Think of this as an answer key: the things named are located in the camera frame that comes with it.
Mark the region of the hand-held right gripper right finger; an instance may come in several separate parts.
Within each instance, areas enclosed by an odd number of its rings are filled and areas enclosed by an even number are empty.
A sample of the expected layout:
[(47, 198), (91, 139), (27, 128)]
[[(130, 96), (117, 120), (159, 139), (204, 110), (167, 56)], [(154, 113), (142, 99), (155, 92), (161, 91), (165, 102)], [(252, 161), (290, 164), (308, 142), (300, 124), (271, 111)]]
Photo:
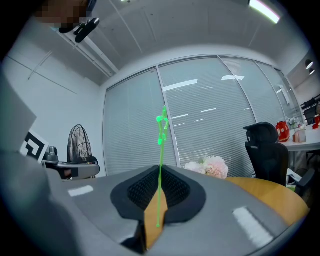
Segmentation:
[(165, 223), (149, 256), (274, 256), (288, 242), (288, 225), (269, 206), (239, 186), (193, 171), (170, 171), (195, 195), (180, 216), (201, 210), (188, 221)]

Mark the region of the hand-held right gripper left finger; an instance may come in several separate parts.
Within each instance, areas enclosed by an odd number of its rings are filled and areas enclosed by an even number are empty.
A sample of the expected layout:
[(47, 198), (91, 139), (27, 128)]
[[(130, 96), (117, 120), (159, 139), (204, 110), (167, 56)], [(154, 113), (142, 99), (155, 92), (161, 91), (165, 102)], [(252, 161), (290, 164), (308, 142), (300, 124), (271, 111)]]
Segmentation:
[(143, 256), (144, 210), (158, 187), (158, 166), (61, 182), (78, 256)]

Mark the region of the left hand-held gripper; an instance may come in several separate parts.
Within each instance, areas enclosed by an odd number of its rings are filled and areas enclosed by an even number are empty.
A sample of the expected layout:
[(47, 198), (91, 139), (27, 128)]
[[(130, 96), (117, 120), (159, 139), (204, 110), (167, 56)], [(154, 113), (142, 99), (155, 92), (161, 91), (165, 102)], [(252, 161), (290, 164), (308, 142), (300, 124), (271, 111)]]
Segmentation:
[(30, 129), (22, 143), (20, 153), (41, 165), (57, 165), (64, 178), (82, 180), (95, 177), (100, 172), (98, 164), (59, 162), (58, 150)]

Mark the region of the green artificial flower stem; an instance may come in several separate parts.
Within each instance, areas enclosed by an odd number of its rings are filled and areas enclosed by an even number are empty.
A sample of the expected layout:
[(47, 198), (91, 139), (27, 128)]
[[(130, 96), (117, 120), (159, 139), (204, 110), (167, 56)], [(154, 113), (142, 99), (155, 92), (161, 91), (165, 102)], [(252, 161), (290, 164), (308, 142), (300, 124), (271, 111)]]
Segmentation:
[(167, 141), (167, 133), (169, 127), (169, 119), (167, 107), (164, 106), (162, 114), (156, 117), (159, 128), (157, 144), (160, 146), (159, 169), (158, 169), (158, 188), (157, 188), (157, 212), (156, 227), (160, 227), (160, 210), (161, 210), (161, 189), (162, 189), (162, 166), (164, 161), (165, 142)]

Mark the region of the pink flower bouquet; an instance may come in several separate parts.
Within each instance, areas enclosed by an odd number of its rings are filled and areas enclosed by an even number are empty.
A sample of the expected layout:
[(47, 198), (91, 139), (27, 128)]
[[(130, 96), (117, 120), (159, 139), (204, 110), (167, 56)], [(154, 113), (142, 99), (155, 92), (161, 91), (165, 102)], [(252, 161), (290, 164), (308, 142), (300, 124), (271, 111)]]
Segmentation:
[(229, 172), (224, 159), (214, 155), (202, 157), (198, 161), (188, 162), (185, 164), (184, 169), (223, 180), (227, 178)]

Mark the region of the round wooden table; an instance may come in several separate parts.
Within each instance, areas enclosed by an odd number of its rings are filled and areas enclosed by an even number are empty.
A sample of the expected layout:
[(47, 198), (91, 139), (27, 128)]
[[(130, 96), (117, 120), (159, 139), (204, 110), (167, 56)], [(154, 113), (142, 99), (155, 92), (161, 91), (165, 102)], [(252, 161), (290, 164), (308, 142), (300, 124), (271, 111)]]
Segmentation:
[[(284, 186), (256, 178), (228, 177), (227, 181), (236, 184), (254, 197), (272, 208), (290, 226), (309, 213), (305, 201), (292, 190)], [(144, 229), (146, 249), (149, 250), (162, 233), (161, 227), (156, 227), (158, 194), (155, 193), (144, 211)]]

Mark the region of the glass partition with blinds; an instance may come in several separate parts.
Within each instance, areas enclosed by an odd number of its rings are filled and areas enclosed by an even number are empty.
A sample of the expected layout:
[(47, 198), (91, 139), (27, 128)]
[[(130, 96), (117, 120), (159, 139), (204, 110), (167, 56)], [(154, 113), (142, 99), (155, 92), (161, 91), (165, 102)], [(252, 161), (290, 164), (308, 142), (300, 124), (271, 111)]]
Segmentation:
[[(278, 84), (285, 87), (290, 105), (280, 102)], [(219, 156), (231, 177), (254, 173), (245, 126), (303, 120), (287, 79), (271, 65), (218, 55), (163, 63), (106, 91), (102, 135), (108, 175), (159, 163), (156, 118), (164, 106), (169, 127), (163, 162), (184, 167)]]

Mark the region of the black office chair with headrest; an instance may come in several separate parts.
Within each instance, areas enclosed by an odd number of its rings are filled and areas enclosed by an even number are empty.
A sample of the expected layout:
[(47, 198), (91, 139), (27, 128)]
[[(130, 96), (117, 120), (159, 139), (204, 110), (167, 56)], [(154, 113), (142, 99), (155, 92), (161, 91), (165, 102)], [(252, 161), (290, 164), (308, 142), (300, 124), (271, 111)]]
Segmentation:
[(257, 179), (287, 186), (289, 151), (278, 142), (276, 128), (268, 122), (245, 126), (245, 148)]

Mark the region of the red ornament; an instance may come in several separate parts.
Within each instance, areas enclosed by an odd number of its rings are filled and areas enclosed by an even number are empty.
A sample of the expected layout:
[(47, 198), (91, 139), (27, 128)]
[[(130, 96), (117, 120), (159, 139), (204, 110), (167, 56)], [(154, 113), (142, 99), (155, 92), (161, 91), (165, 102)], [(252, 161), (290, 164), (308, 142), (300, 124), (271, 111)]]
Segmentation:
[(287, 123), (285, 121), (279, 121), (275, 128), (278, 134), (278, 141), (281, 143), (287, 142), (290, 138), (290, 129)]

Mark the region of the pink gift box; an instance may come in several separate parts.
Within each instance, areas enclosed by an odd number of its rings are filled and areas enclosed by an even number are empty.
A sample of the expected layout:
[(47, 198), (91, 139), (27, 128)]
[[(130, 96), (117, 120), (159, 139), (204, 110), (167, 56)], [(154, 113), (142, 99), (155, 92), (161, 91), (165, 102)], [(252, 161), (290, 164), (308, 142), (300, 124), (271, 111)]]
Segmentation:
[(295, 131), (292, 140), (294, 143), (305, 143), (307, 141), (306, 131), (304, 129)]

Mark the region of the white desk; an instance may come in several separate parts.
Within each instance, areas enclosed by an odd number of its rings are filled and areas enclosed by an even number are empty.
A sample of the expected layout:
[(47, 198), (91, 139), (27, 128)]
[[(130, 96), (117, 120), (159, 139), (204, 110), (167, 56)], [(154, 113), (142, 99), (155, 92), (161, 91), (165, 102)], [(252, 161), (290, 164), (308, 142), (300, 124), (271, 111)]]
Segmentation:
[(293, 142), (294, 133), (295, 131), (291, 130), (289, 140), (282, 142), (289, 152), (320, 150), (320, 128), (313, 129), (312, 125), (307, 125), (305, 128), (306, 142)]

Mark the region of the long ceiling light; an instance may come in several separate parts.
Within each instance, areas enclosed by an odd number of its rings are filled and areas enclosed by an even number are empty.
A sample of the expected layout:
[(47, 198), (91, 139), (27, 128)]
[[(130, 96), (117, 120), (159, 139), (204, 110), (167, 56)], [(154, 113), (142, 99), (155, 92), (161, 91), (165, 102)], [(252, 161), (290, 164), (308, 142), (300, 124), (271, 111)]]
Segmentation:
[(274, 24), (277, 24), (280, 21), (280, 16), (260, 0), (249, 0), (248, 5), (267, 17)]

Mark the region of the black pedestal fan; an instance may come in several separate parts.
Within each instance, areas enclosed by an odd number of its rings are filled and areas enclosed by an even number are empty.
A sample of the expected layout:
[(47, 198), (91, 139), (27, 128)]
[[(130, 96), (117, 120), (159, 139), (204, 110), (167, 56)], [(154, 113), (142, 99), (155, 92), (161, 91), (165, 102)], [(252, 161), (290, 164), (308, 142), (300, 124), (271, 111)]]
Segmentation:
[(81, 124), (74, 126), (68, 137), (67, 162), (76, 164), (98, 164), (93, 156), (88, 134)]

